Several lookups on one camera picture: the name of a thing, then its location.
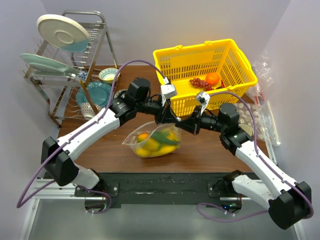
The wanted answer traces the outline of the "crumpled clear plastic bag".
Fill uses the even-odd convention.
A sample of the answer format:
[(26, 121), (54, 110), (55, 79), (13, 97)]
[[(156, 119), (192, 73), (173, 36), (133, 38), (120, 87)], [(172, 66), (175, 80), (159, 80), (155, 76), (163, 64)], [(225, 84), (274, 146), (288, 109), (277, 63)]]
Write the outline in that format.
[(251, 66), (257, 78), (257, 84), (250, 87), (246, 95), (259, 107), (266, 102), (276, 88), (273, 78), (272, 61), (267, 51), (263, 51), (257, 61)]

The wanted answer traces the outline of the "white and teal plate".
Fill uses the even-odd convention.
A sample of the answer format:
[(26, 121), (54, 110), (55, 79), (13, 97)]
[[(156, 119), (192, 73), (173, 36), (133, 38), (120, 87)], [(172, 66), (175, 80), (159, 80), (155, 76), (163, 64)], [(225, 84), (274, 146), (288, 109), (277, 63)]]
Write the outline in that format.
[(71, 18), (44, 14), (37, 19), (36, 25), (44, 40), (63, 51), (81, 53), (89, 46), (90, 34)]

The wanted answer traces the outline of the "black floral patterned bowl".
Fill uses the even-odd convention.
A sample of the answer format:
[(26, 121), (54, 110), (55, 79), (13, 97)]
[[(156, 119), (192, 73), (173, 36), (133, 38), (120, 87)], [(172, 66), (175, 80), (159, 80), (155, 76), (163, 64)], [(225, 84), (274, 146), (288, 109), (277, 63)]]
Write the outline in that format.
[(113, 98), (114, 99), (123, 99), (126, 95), (126, 92), (127, 92), (126, 89), (119, 90), (114, 94)]

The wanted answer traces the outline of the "clear zip top bag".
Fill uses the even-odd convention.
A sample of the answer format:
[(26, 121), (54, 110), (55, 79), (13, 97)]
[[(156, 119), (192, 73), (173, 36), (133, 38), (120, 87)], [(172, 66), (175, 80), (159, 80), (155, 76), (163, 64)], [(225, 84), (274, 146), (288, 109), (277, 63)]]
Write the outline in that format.
[(122, 142), (143, 159), (171, 154), (180, 148), (182, 130), (173, 123), (147, 122), (131, 132)]

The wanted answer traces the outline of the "steel dish rack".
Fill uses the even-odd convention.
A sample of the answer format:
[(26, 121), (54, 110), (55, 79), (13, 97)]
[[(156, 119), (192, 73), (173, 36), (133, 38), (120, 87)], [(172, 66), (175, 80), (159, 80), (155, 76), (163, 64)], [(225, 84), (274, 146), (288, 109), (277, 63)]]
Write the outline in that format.
[(104, 15), (96, 10), (65, 10), (40, 16), (36, 27), (42, 37), (38, 49), (20, 56), (27, 66), (24, 79), (42, 96), (47, 115), (58, 128), (63, 121), (85, 121), (76, 95), (81, 92), (93, 113), (98, 112), (89, 85), (100, 81), (102, 67), (97, 60), (104, 42), (118, 67)]

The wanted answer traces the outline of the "pale green plate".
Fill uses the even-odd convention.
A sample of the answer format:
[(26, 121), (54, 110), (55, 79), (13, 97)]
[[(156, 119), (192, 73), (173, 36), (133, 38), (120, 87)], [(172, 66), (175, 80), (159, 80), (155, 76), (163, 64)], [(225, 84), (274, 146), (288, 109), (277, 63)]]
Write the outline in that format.
[(77, 74), (78, 71), (60, 61), (37, 54), (22, 53), (20, 58), (30, 67), (40, 72)]

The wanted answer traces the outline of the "mango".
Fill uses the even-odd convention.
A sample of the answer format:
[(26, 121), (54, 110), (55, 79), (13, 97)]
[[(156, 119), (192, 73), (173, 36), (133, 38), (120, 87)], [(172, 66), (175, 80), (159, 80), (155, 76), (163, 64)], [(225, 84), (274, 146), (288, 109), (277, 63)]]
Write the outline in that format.
[(147, 140), (149, 137), (149, 133), (145, 132), (145, 133), (141, 133), (137, 136), (137, 142), (138, 143), (142, 143), (144, 142), (145, 140)]

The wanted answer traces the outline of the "blue patterned cup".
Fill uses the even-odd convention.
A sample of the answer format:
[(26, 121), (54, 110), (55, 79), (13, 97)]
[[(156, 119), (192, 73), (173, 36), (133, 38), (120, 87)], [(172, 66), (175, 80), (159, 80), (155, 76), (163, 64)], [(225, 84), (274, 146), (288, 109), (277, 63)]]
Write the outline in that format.
[(89, 102), (82, 103), (80, 111), (85, 120), (90, 120), (96, 115)]

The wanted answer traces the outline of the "red grape bunch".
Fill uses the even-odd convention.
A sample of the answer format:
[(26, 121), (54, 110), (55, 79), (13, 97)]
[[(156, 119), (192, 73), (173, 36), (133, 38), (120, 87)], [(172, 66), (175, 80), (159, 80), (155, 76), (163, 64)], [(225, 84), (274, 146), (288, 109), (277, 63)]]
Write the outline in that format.
[(206, 82), (205, 80), (201, 80), (200, 78), (190, 79), (189, 82), (193, 87), (202, 89), (205, 92), (211, 91), (213, 89), (208, 82)]

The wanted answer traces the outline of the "yellow plastic shopping basket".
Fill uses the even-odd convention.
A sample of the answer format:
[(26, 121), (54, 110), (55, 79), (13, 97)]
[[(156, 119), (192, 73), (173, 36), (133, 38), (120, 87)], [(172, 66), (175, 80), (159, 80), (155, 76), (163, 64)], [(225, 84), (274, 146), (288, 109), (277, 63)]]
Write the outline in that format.
[(236, 103), (238, 99), (229, 92), (242, 97), (258, 82), (246, 55), (230, 38), (158, 49), (153, 52), (153, 58), (161, 70), (157, 74), (160, 84), (164, 83), (163, 77), (167, 77), (176, 88), (171, 107), (178, 117), (190, 115), (199, 105), (196, 95), (200, 89), (190, 82), (194, 78), (204, 80), (210, 73), (219, 76), (219, 82), (208, 91), (212, 95), (209, 110), (216, 110), (223, 103)]

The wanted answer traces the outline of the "yellow banana bunch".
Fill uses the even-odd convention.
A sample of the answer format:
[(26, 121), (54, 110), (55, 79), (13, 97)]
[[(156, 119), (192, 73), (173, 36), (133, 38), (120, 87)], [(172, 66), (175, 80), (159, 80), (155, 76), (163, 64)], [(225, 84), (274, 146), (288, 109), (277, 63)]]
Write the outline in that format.
[(144, 147), (141, 147), (134, 150), (133, 152), (141, 158), (154, 158), (154, 157), (160, 157), (160, 156), (171, 154), (179, 148), (180, 148), (179, 144), (177, 145), (161, 144), (158, 150), (149, 150)]

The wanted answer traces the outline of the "orange fruit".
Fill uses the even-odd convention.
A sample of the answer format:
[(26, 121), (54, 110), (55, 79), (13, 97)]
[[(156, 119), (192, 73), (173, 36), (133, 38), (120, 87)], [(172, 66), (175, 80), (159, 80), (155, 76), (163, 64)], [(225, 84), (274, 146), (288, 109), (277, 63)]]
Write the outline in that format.
[(219, 74), (216, 73), (216, 72), (210, 72), (210, 73), (208, 73), (208, 74), (206, 75), (205, 81), (206, 81), (208, 84), (210, 84), (210, 85), (212, 85), (212, 86), (215, 86), (215, 85), (217, 85), (217, 84), (219, 83), (219, 81), (220, 81), (220, 76), (219, 76)]

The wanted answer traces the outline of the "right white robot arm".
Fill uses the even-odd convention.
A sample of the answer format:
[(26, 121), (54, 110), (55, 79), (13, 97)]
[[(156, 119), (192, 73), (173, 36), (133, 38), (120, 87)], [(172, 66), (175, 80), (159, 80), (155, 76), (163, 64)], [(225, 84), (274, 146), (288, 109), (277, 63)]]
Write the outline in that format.
[(230, 197), (237, 193), (255, 201), (283, 230), (302, 219), (311, 218), (312, 190), (306, 182), (298, 183), (264, 155), (257, 143), (239, 127), (236, 106), (224, 103), (218, 115), (201, 112), (197, 106), (192, 115), (176, 123), (176, 127), (198, 134), (200, 129), (215, 131), (225, 149), (243, 161), (262, 181), (257, 183), (240, 171), (234, 171), (223, 183), (223, 192)]

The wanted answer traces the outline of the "small blue white bowl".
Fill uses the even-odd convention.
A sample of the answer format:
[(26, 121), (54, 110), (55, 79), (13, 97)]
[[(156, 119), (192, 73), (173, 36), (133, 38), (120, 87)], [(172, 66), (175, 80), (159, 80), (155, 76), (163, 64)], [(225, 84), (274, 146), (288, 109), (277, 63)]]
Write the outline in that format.
[(88, 72), (86, 70), (80, 69), (77, 73), (77, 76), (83, 81), (85, 82), (88, 76)]

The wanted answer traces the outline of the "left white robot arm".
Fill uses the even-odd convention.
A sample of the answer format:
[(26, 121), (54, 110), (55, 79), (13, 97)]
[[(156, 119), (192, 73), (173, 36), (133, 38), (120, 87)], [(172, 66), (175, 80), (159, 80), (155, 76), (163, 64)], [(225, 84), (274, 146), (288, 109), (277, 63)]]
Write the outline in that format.
[(74, 163), (80, 154), (107, 133), (119, 128), (137, 113), (153, 115), (156, 123), (177, 123), (170, 107), (170, 98), (177, 95), (173, 84), (165, 79), (160, 97), (150, 97), (150, 82), (136, 78), (127, 90), (113, 98), (110, 106), (61, 139), (48, 137), (42, 143), (41, 165), (59, 186), (76, 184), (85, 187), (92, 196), (99, 196), (104, 184), (98, 174)]

